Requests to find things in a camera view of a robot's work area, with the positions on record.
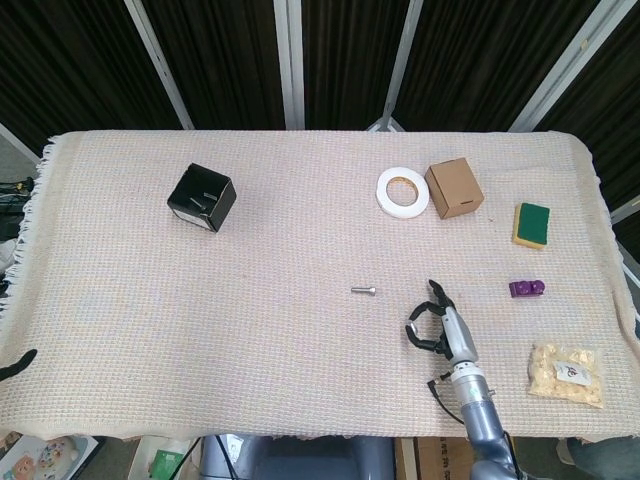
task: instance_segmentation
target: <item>purple toy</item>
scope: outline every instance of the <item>purple toy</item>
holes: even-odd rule
[[[544,282],[542,280],[512,282],[509,284],[509,290],[512,297],[538,296],[544,293]]]

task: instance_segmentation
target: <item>box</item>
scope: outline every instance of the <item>box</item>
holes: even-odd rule
[[[167,480],[192,444],[193,440],[142,437],[131,462],[127,480]],[[176,476],[176,480],[198,478],[198,469],[191,460],[185,462]]]
[[[192,163],[167,204],[179,218],[217,232],[235,201],[229,177]]]
[[[473,212],[484,200],[466,158],[431,165],[425,179],[442,219]]]
[[[45,441],[11,433],[5,437],[0,448],[0,478],[76,479],[104,441],[104,437],[88,435],[70,435]]]
[[[475,455],[466,438],[396,438],[396,480],[469,480]]]
[[[420,480],[469,480],[475,455],[466,438],[421,437],[417,444]]]

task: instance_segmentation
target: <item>tape roll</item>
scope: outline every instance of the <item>tape roll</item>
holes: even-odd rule
[[[411,205],[398,205],[389,198],[387,186],[389,182],[399,179],[409,182],[416,191],[416,201]],[[396,218],[413,218],[424,212],[429,204],[429,188],[424,177],[418,172],[405,167],[393,167],[382,172],[378,178],[376,198],[380,208]]]

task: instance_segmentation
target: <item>yellow sponge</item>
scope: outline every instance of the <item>yellow sponge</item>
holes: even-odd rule
[[[525,247],[542,249],[547,244],[550,210],[532,203],[516,207],[513,241]]]

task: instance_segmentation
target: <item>metal robot arm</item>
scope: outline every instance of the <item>metal robot arm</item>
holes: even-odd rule
[[[438,303],[424,302],[413,311],[406,325],[407,336],[416,347],[444,355],[451,365],[451,383],[471,446],[481,460],[471,470],[471,480],[511,480],[527,477],[518,468],[508,434],[502,428],[484,373],[476,362],[478,353],[466,323],[456,307],[433,280],[429,284]],[[441,318],[439,340],[418,337],[415,320],[425,311]]]

